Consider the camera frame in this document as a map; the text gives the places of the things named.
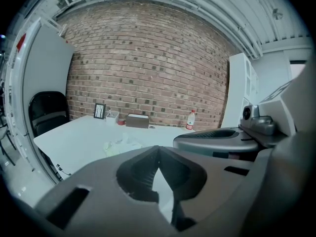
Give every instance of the ceiling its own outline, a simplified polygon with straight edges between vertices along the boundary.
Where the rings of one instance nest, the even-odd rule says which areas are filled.
[[[42,0],[37,10],[54,18],[106,0]],[[288,0],[155,0],[209,21],[252,59],[264,53],[312,48],[309,32]]]

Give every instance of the ceiling beam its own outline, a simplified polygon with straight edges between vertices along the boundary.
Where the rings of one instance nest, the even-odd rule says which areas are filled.
[[[298,48],[313,48],[313,40],[310,37],[299,37],[291,39],[282,39],[278,41],[273,41],[261,45],[263,53],[298,49]]]

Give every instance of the small white box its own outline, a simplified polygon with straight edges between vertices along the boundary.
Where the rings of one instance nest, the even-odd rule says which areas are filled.
[[[106,120],[106,123],[108,125],[115,125],[117,124],[118,122],[118,119],[119,119],[119,112],[116,112],[116,111],[111,111],[111,115],[109,112],[107,112],[107,115],[105,116],[105,120]]]

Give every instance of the plastic water bottle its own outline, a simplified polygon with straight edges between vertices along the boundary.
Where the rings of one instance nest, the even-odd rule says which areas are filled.
[[[187,126],[186,126],[187,130],[192,130],[195,120],[196,120],[196,112],[195,110],[192,110],[188,116],[188,121],[187,121]]]

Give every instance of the picture frame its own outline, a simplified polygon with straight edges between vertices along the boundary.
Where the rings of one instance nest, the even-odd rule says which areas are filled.
[[[105,105],[95,103],[93,117],[95,119],[104,119]]]

